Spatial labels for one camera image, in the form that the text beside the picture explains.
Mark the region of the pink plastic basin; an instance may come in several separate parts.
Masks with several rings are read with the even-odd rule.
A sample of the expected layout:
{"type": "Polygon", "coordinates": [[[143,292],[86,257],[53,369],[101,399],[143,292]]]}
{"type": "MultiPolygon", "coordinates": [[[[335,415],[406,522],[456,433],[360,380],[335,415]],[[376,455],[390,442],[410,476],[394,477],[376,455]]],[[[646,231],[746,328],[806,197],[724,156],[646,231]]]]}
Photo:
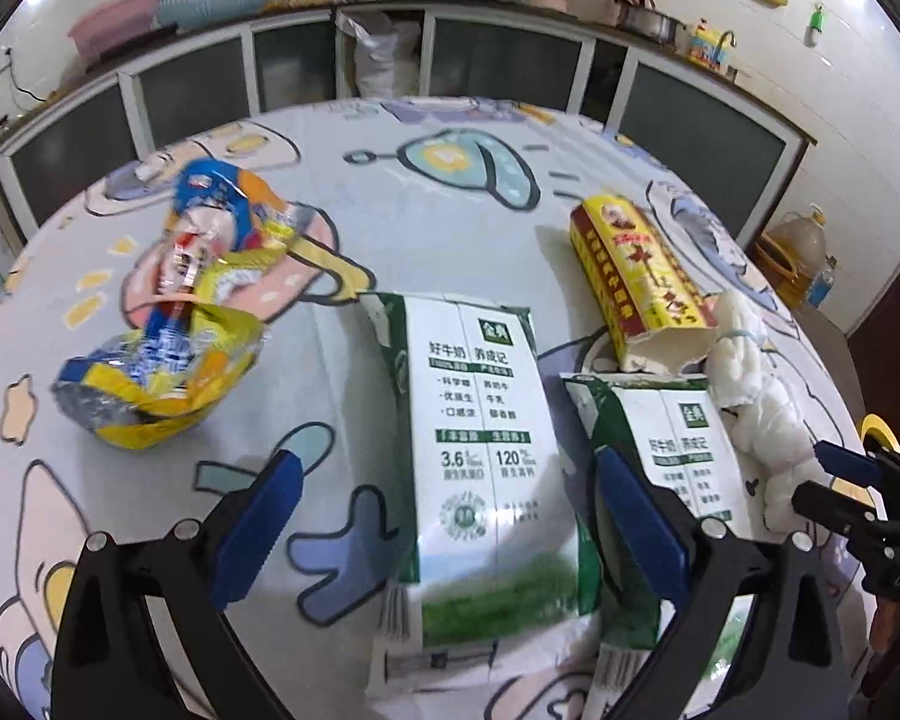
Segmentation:
{"type": "Polygon", "coordinates": [[[93,64],[103,52],[148,32],[159,4],[160,0],[107,0],[84,13],[68,32],[80,60],[93,64]]]}

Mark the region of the white crumpled paper towel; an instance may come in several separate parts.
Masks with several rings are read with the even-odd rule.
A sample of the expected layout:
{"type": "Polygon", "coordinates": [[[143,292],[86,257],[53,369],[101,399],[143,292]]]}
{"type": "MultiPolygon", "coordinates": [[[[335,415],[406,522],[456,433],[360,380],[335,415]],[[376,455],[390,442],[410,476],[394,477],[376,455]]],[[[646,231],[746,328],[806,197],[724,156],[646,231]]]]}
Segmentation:
{"type": "Polygon", "coordinates": [[[704,364],[710,396],[720,410],[736,415],[730,427],[733,447],[766,472],[764,525],[775,533],[806,530],[809,520],[793,509],[793,493],[805,481],[826,484],[829,475],[814,458],[792,388],[766,361],[763,316],[733,288],[718,296],[712,314],[717,330],[704,364]]]}

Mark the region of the right green white milk carton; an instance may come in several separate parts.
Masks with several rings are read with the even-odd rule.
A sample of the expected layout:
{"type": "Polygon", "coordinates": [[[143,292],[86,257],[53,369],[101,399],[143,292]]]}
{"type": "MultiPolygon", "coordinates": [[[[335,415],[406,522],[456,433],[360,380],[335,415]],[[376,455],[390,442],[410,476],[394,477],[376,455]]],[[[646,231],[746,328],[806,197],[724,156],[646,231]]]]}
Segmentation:
{"type": "Polygon", "coordinates": [[[566,374],[593,450],[600,548],[614,590],[583,715],[606,718],[691,598],[706,518],[751,535],[735,450],[702,376],[566,374]]]}

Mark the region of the green white milk carton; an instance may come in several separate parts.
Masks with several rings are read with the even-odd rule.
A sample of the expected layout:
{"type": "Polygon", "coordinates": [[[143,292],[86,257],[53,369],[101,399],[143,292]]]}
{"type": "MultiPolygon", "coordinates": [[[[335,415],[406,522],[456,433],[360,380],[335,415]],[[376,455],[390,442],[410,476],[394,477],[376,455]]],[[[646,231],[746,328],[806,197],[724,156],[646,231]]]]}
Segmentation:
{"type": "Polygon", "coordinates": [[[702,376],[566,374],[593,450],[600,548],[614,590],[583,715],[606,718],[691,598],[706,518],[751,535],[735,450],[702,376]]]}
{"type": "Polygon", "coordinates": [[[567,494],[530,310],[395,293],[361,304],[411,494],[370,694],[475,688],[589,656],[600,559],[567,494]]]}

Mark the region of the yellow red cardboard box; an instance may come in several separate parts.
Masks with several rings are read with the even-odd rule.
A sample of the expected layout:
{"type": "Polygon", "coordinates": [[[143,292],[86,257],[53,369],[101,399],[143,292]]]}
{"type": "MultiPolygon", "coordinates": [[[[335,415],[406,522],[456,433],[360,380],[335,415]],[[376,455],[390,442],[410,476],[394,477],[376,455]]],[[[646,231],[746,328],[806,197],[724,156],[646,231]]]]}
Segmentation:
{"type": "Polygon", "coordinates": [[[621,371],[678,376],[709,354],[717,322],[644,211],[595,195],[572,211],[569,238],[621,371]]]}

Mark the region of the yellow blue snack bag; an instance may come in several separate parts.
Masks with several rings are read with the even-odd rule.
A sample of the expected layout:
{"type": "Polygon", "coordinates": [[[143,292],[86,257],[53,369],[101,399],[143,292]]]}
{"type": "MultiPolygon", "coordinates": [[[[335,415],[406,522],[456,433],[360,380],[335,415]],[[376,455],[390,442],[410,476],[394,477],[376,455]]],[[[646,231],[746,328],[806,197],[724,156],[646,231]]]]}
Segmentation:
{"type": "Polygon", "coordinates": [[[265,322],[224,301],[261,280],[283,245],[217,255],[196,238],[160,255],[146,323],[68,359],[52,385],[56,405],[107,444],[144,450],[206,419],[253,367],[265,322]]]}

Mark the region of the steel cooking pot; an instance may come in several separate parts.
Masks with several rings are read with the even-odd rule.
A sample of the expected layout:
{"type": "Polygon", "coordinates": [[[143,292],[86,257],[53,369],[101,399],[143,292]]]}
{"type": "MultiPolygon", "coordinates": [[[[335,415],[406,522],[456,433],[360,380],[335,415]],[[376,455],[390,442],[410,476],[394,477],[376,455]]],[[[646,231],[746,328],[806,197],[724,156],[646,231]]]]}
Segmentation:
{"type": "Polygon", "coordinates": [[[645,37],[659,46],[676,46],[678,34],[685,29],[681,21],[653,8],[616,0],[619,7],[617,27],[635,36],[645,37]]]}

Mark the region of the white woven sack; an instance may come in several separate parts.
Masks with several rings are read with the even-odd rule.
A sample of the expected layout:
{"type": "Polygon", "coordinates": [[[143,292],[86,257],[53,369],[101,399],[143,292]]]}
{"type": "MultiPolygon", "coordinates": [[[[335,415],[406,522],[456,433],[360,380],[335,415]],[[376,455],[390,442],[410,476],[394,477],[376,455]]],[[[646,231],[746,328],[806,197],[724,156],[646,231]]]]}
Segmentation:
{"type": "Polygon", "coordinates": [[[354,82],[361,98],[395,99],[418,94],[419,23],[393,21],[381,11],[359,11],[356,15],[340,13],[336,26],[356,41],[354,82]]]}

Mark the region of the cartoon printed tablecloth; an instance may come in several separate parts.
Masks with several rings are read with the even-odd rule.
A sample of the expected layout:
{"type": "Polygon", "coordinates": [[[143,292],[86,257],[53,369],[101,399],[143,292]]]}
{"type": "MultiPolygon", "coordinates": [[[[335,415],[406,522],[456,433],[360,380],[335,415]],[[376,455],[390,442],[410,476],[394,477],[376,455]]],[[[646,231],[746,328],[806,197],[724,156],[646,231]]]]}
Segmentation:
{"type": "Polygon", "coordinates": [[[526,104],[291,107],[0,270],[0,683],[29,718],[844,718],[860,441],[688,184],[526,104]]]}

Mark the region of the green white wall bottle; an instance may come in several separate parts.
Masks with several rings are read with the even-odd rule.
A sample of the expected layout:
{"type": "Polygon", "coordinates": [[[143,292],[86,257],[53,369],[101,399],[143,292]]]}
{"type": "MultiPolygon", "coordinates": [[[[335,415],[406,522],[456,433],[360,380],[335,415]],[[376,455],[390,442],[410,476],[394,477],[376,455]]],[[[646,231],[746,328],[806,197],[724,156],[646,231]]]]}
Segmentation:
{"type": "Polygon", "coordinates": [[[806,27],[805,43],[808,47],[816,47],[820,43],[825,24],[826,10],[821,4],[814,5],[813,13],[811,13],[806,27]]]}

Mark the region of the yellow detergent bottles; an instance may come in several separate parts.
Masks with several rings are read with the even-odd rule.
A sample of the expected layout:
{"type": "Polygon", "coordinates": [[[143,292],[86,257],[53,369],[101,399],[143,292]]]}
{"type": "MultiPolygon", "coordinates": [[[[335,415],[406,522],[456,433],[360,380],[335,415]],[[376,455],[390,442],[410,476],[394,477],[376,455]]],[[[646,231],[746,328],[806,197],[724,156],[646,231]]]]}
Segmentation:
{"type": "Polygon", "coordinates": [[[733,29],[720,31],[706,18],[701,18],[689,32],[688,60],[713,73],[725,75],[728,57],[735,47],[736,34],[733,29]]]}

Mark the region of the small blue bottle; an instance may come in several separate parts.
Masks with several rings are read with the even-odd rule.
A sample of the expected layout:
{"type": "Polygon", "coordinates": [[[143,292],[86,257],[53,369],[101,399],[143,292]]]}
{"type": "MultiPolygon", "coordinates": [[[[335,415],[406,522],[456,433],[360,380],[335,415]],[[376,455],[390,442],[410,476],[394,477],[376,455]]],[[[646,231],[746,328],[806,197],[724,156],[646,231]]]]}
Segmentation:
{"type": "Polygon", "coordinates": [[[834,281],[836,281],[837,259],[834,255],[827,255],[820,273],[813,278],[806,293],[806,304],[811,307],[820,307],[831,293],[834,281]]]}

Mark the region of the yellow rimmed black trash bin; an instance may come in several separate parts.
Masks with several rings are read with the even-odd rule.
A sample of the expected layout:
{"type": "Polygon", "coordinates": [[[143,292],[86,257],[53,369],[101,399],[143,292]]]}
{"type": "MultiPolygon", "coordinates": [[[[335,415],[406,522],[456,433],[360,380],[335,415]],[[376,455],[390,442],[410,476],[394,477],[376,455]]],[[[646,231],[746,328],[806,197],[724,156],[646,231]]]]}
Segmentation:
{"type": "Polygon", "coordinates": [[[868,455],[875,452],[894,452],[900,455],[900,442],[896,434],[888,426],[888,422],[878,415],[865,415],[860,421],[859,434],[863,450],[868,455]]]}

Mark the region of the blue orange cartoon snack bag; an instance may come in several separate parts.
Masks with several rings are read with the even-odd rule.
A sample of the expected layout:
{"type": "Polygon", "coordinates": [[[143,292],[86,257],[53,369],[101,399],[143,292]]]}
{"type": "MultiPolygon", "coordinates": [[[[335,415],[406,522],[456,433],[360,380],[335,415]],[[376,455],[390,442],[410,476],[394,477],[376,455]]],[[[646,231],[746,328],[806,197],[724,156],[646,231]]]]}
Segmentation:
{"type": "Polygon", "coordinates": [[[149,346],[209,348],[232,322],[253,343],[266,322],[235,304],[276,270],[302,223],[255,172],[226,161],[191,161],[176,179],[162,236],[134,264],[125,314],[149,346]]]}

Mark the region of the white glass-door counter cabinet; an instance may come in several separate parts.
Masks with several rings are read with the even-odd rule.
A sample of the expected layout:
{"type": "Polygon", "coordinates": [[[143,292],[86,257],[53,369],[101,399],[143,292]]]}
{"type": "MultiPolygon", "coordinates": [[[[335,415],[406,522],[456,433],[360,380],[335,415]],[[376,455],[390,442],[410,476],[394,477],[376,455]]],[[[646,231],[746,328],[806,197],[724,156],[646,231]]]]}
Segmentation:
{"type": "Polygon", "coordinates": [[[763,99],[647,37],[496,0],[388,0],[156,32],[0,135],[0,199],[22,236],[114,167],[213,125],[354,98],[346,18],[421,32],[426,98],[507,99],[583,114],[673,167],[740,244],[766,226],[816,138],[763,99]]]}

